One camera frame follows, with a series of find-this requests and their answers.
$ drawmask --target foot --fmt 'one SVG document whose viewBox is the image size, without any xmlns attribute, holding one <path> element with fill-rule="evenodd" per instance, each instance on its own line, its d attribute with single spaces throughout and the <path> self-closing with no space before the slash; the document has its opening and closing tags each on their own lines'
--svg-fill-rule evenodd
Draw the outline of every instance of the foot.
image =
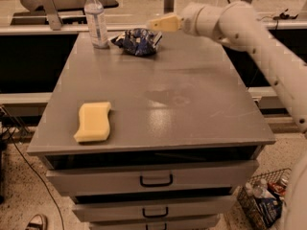
<svg viewBox="0 0 307 230">
<path fill-rule="evenodd" d="M 46 230 L 47 218 L 43 215 L 35 215 L 29 221 L 25 230 Z"/>
</svg>

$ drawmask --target bottle label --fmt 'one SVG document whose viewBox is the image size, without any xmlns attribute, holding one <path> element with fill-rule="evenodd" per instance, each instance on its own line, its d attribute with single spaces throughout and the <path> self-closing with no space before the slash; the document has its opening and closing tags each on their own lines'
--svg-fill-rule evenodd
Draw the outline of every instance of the bottle label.
<svg viewBox="0 0 307 230">
<path fill-rule="evenodd" d="M 103 13 L 100 14 L 87 13 L 86 20 L 92 42 L 97 45 L 106 44 L 107 30 L 106 30 L 105 15 Z"/>
</svg>

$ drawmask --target drawer handle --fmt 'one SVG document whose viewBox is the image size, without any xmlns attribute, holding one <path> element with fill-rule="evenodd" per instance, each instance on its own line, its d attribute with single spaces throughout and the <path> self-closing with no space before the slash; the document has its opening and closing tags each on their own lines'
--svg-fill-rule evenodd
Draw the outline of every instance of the drawer handle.
<svg viewBox="0 0 307 230">
<path fill-rule="evenodd" d="M 159 218 L 165 218 L 167 215 L 169 215 L 169 207 L 165 208 L 165 213 L 161 215 L 153 215 L 153 216 L 148 216 L 146 215 L 145 209 L 143 208 L 143 217 L 146 219 L 159 219 Z"/>
<path fill-rule="evenodd" d="M 167 187 L 173 184 L 173 175 L 170 174 L 170 181 L 166 183 L 156 183 L 156 184 L 146 184 L 144 183 L 143 176 L 140 176 L 140 184 L 144 188 L 157 188 L 157 187 Z"/>
<path fill-rule="evenodd" d="M 166 223 L 164 223 L 164 229 L 162 229 L 162 230 L 167 230 L 167 224 Z"/>
</svg>

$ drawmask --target crumpled bag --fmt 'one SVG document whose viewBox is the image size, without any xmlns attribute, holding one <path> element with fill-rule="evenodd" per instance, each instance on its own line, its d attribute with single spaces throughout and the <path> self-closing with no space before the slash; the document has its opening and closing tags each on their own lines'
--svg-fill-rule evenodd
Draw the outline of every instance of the crumpled bag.
<svg viewBox="0 0 307 230">
<path fill-rule="evenodd" d="M 162 33 L 137 28 L 125 31 L 111 39 L 111 42 L 131 55 L 143 57 L 157 52 L 161 37 Z"/>
</svg>

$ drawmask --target speckled floor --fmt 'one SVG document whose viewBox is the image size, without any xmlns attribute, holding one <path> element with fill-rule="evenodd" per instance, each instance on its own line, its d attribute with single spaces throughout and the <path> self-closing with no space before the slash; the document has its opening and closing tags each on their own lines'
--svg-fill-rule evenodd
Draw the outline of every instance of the speckled floor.
<svg viewBox="0 0 307 230">
<path fill-rule="evenodd" d="M 16 6 L 20 9 L 17 1 L 0 0 L 10 8 Z M 226 5 L 226 0 L 197 0 L 199 2 L 209 1 L 211 4 L 219 6 Z M 260 14 L 279 15 L 288 9 L 290 15 L 299 12 L 306 0 L 253 0 L 253 5 Z M 9 9 L 0 6 L 0 17 L 7 23 L 10 18 Z M 259 169 L 255 174 L 268 173 L 284 168 L 291 168 L 295 161 L 307 149 L 307 141 L 294 128 L 289 118 L 271 118 L 266 120 L 272 127 L 276 136 L 276 143 L 266 146 L 260 154 L 258 160 Z M 17 144 L 26 159 L 42 176 L 47 184 L 51 194 L 55 198 L 60 211 L 63 215 L 63 221 L 66 230 L 87 230 L 86 223 L 80 223 L 73 215 L 71 208 L 73 202 L 68 197 L 62 197 L 46 180 L 46 169 L 36 157 L 30 157 L 26 154 L 28 143 Z M 0 230 L 24 230 L 28 220 L 37 213 L 44 214 L 48 219 L 47 230 L 60 230 L 61 223 L 59 212 L 53 200 L 48 195 L 46 188 L 35 173 L 25 163 L 23 158 L 17 152 L 16 147 L 10 144 L 3 152 L 2 158 L 2 184 L 1 193 L 5 202 L 0 205 Z M 221 216 L 221 220 L 216 227 L 211 230 L 248 230 L 251 229 L 246 217 L 244 216 L 239 203 L 236 203 L 232 210 Z"/>
</svg>

